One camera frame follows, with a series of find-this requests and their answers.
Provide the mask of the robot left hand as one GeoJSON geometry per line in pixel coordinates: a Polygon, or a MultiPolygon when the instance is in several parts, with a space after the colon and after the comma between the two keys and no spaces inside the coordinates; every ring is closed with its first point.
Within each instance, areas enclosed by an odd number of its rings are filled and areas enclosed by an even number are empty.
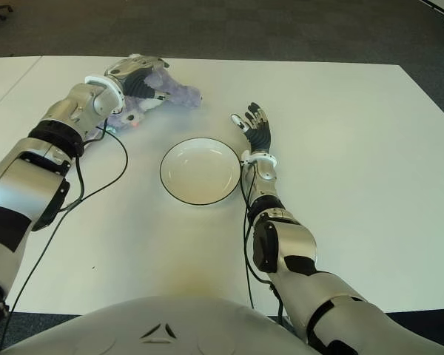
{"type": "Polygon", "coordinates": [[[104,75],[114,80],[125,96],[165,101],[167,94],[152,88],[145,79],[156,70],[167,68],[169,64],[162,58],[131,54],[108,67],[104,75]]]}

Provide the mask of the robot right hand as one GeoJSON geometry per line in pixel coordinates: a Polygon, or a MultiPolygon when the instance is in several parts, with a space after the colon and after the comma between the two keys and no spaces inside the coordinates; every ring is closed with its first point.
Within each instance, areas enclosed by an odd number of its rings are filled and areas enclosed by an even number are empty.
{"type": "Polygon", "coordinates": [[[244,117],[231,114],[230,120],[245,135],[250,144],[251,152],[269,153],[271,147],[271,131],[269,121],[263,109],[252,102],[247,107],[244,117]]]}

